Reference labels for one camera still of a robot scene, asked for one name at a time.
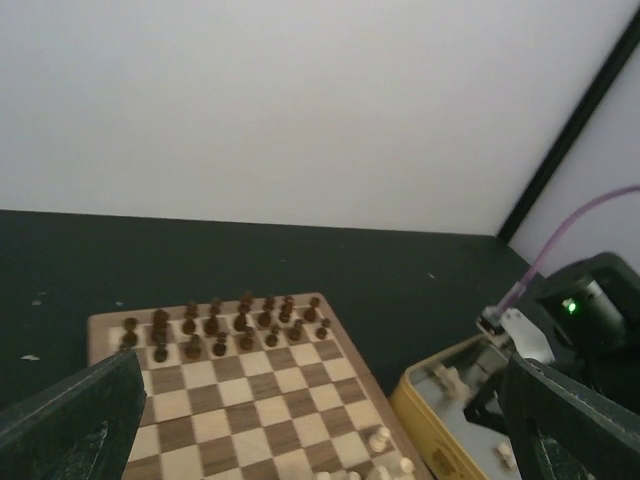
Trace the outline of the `light chess piece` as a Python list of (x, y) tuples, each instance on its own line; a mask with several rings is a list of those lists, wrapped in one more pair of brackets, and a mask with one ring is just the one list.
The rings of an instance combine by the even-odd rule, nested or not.
[(415, 480), (415, 465), (408, 457), (401, 457), (395, 467), (396, 480)]

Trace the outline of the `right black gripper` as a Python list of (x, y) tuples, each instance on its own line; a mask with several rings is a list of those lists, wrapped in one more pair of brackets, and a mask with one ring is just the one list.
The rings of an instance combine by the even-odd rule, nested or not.
[(506, 423), (499, 405), (503, 377), (503, 370), (493, 373), (471, 397), (463, 413), (468, 422), (506, 435)]

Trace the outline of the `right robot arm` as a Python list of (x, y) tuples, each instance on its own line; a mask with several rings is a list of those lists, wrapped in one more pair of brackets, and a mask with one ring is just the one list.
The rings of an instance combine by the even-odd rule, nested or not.
[(550, 275), (536, 303), (570, 359), (556, 358), (546, 335), (515, 309), (497, 316), (488, 307), (477, 325), (501, 357), (536, 360), (637, 414), (639, 274), (602, 252)]

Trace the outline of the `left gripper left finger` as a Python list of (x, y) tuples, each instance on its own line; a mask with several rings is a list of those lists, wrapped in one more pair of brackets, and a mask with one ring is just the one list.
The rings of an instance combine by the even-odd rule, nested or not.
[(137, 355), (111, 355), (1, 412), (3, 479), (120, 479), (145, 408)]

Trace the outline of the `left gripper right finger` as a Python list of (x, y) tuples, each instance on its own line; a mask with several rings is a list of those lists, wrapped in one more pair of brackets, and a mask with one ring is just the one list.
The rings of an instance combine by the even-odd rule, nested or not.
[(639, 416), (560, 372), (512, 355), (499, 404), (523, 479), (639, 477)]

